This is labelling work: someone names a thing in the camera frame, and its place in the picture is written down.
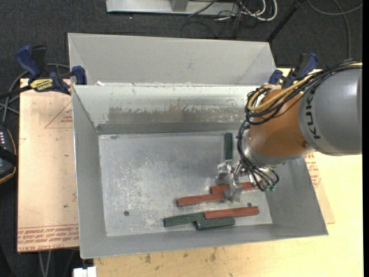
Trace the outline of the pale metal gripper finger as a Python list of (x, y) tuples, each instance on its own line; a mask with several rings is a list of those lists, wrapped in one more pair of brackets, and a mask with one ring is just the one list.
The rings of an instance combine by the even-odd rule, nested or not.
[(223, 191), (224, 198), (233, 203), (239, 202), (243, 190), (242, 185), (228, 184), (226, 187), (227, 188)]
[(231, 177), (232, 162), (222, 162), (217, 165), (216, 185), (227, 185)]

